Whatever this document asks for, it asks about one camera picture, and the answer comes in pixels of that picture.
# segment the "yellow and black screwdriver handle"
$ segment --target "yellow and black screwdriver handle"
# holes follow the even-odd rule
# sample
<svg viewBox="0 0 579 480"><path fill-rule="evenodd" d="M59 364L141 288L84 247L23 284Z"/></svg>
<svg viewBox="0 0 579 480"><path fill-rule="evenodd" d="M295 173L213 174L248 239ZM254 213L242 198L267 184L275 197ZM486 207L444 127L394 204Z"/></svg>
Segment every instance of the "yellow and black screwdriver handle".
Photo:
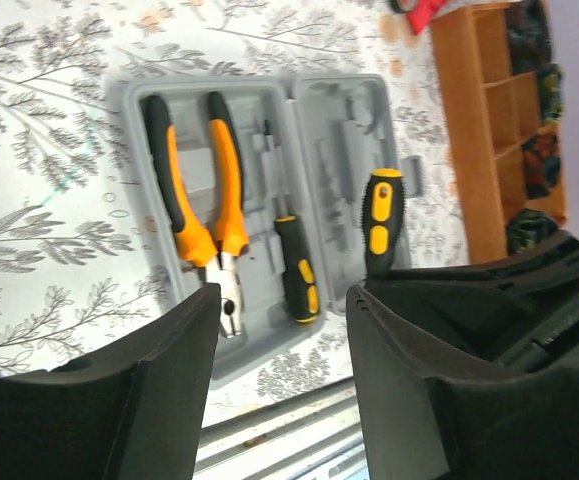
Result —
<svg viewBox="0 0 579 480"><path fill-rule="evenodd" d="M367 277L388 272L396 256L402 229L405 191L402 172L391 168L373 171L362 203Z"/></svg>
<svg viewBox="0 0 579 480"><path fill-rule="evenodd" d="M296 215L277 218L274 228L282 244L282 283L287 309L299 323L311 322L320 311L316 279L302 221Z"/></svg>

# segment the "cloth item on shelf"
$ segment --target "cloth item on shelf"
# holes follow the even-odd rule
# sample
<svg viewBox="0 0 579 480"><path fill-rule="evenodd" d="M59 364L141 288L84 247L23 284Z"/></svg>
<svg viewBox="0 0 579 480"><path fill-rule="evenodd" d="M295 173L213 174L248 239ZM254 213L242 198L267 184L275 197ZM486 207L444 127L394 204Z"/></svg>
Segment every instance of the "cloth item on shelf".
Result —
<svg viewBox="0 0 579 480"><path fill-rule="evenodd" d="M539 133L522 145L527 197L548 196L560 181L560 142L555 132Z"/></svg>
<svg viewBox="0 0 579 480"><path fill-rule="evenodd" d="M556 221L544 212L525 208L506 227L507 253L514 255L535 247L558 231Z"/></svg>
<svg viewBox="0 0 579 480"><path fill-rule="evenodd" d="M416 7L413 12L407 14L407 19L413 32L416 35L422 32L447 1L448 0L420 0L418 7Z"/></svg>
<svg viewBox="0 0 579 480"><path fill-rule="evenodd" d="M537 71L540 115L543 125L560 121L564 113L562 101L562 68L557 63L545 65Z"/></svg>
<svg viewBox="0 0 579 480"><path fill-rule="evenodd" d="M505 12L514 75L533 72L552 61L551 36L541 0L523 0Z"/></svg>

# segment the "wooden shelf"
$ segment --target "wooden shelf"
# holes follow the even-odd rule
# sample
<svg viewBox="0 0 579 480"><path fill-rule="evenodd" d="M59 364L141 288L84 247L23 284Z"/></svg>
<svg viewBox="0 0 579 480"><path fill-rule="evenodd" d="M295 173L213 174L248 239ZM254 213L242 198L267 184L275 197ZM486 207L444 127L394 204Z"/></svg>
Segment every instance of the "wooden shelf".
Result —
<svg viewBox="0 0 579 480"><path fill-rule="evenodd" d="M542 126L540 120L540 102L536 74L525 73L511 79L514 103L522 106L518 109L518 126L520 140L524 143L531 139Z"/></svg>
<svg viewBox="0 0 579 480"><path fill-rule="evenodd" d="M511 82L506 80L485 85L489 130L494 155L499 156L520 141L520 127L516 115L516 104Z"/></svg>
<svg viewBox="0 0 579 480"><path fill-rule="evenodd" d="M522 145L541 131L536 75L511 75L505 9L471 5L431 23L472 263L507 256L505 226L523 208L567 219L566 182L527 200Z"/></svg>
<svg viewBox="0 0 579 480"><path fill-rule="evenodd" d="M511 58L507 45L507 25L498 10L485 10L472 16L483 83L505 80L511 76Z"/></svg>

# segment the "white patterned surface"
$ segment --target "white patterned surface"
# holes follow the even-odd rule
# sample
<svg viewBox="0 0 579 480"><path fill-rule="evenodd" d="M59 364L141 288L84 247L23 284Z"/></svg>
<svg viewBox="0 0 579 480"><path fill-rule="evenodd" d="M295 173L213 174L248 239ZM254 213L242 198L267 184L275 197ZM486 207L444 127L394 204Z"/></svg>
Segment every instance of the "white patterned surface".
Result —
<svg viewBox="0 0 579 480"><path fill-rule="evenodd" d="M470 2L451 2L449 8ZM53 368L170 308L119 127L125 81L364 71L390 86L418 266L466 263L429 33L382 0L1 0L0 375ZM205 425L351 375L344 319L209 393Z"/></svg>

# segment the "tool case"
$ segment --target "tool case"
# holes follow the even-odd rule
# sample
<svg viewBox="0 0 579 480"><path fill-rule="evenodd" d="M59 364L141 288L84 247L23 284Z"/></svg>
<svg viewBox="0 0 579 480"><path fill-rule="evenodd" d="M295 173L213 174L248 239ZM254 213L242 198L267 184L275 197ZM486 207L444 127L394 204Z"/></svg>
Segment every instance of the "tool case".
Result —
<svg viewBox="0 0 579 480"><path fill-rule="evenodd" d="M244 331L219 339L211 383L217 388L311 336L322 327L327 310L344 314L347 289L365 276L360 212L371 172L402 169L409 196L422 194L422 176L419 157L398 162L387 88L378 75L171 76L130 83L123 95L127 140L176 304L201 286L201 276L176 253L152 166L143 100L157 94L167 102L189 202L211 230L220 206L203 101L211 91L224 96L234 123L249 235L249 245L237 260ZM272 125L275 152L265 142L265 121ZM284 192L278 191L280 185ZM279 193L285 194L291 213L302 218L307 235L321 306L309 324L293 320L284 303L282 249L273 228ZM395 266L409 267L406 229L397 252Z"/></svg>

